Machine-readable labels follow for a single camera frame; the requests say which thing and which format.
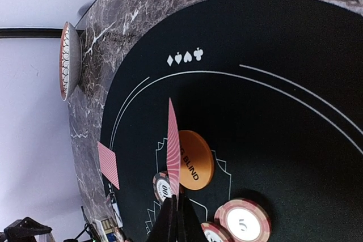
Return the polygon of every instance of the orange disc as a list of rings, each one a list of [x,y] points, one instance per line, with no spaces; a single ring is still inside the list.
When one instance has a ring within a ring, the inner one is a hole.
[[[214,174],[214,160],[208,144],[191,130],[181,130],[179,139],[180,183],[190,190],[206,187]]]

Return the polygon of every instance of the gray marble surface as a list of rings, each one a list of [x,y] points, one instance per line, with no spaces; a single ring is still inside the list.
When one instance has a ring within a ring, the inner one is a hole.
[[[71,95],[70,133],[85,211],[105,216],[105,197],[97,141],[107,92],[132,46],[168,15],[203,0],[96,0],[77,28],[85,29],[82,77]],[[321,0],[363,15],[363,0]]]

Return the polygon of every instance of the white bowl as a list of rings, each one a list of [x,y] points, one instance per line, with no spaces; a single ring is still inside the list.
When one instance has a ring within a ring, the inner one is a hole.
[[[63,101],[73,93],[81,78],[82,48],[78,33],[66,22],[61,36],[59,75]]]

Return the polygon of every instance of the striped playing card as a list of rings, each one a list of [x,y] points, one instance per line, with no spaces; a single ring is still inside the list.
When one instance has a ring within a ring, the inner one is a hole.
[[[97,142],[98,156],[102,174],[120,190],[119,174],[117,173],[116,155],[100,142]]]
[[[168,142],[166,151],[166,167],[171,191],[176,198],[179,196],[180,183],[180,142],[178,125],[171,99],[169,99],[169,118],[168,118]]]

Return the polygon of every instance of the poker table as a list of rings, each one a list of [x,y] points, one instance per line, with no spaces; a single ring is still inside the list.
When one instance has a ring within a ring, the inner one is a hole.
[[[112,80],[100,135],[126,234],[145,241],[160,210],[170,97],[214,157],[211,183],[185,190],[200,222],[247,197],[271,242],[362,240],[362,45],[361,16],[316,0],[206,0],[147,31]]]

